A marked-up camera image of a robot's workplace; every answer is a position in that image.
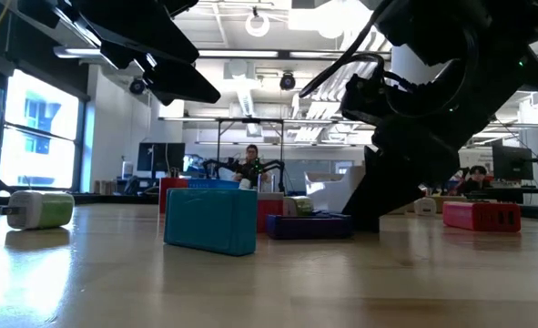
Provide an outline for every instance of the man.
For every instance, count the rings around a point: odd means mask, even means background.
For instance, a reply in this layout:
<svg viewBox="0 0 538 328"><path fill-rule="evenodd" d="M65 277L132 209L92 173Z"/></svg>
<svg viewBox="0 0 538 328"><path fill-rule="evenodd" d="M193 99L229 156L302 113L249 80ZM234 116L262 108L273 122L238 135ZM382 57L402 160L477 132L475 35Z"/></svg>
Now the man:
<svg viewBox="0 0 538 328"><path fill-rule="evenodd" d="M249 145L247 147L247 156L246 162L242 165L242 168L236 172L234 180L241 182L243 179L250 180L250 187L256 187L259 183L258 180L253 177L253 169L255 161L259 158L259 148L256 145ZM269 182L269 175L267 173L262 173L263 182Z"/></svg>
<svg viewBox="0 0 538 328"><path fill-rule="evenodd" d="M476 165L471 168L469 174L471 174L471 177L468 180L465 181L465 177L461 178L462 182L456 188L457 194L468 195L473 191L491 187L489 181L485 179L485 175L487 175L487 169L485 167Z"/></svg>

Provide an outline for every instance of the purple tray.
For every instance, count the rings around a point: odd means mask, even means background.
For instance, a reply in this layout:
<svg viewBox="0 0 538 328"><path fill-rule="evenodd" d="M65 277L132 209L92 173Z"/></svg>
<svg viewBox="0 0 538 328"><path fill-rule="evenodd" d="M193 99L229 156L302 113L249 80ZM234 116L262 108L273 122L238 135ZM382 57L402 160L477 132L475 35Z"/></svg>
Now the purple tray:
<svg viewBox="0 0 538 328"><path fill-rule="evenodd" d="M344 239L353 234L347 215L287 217L267 215L267 234L277 240Z"/></svg>

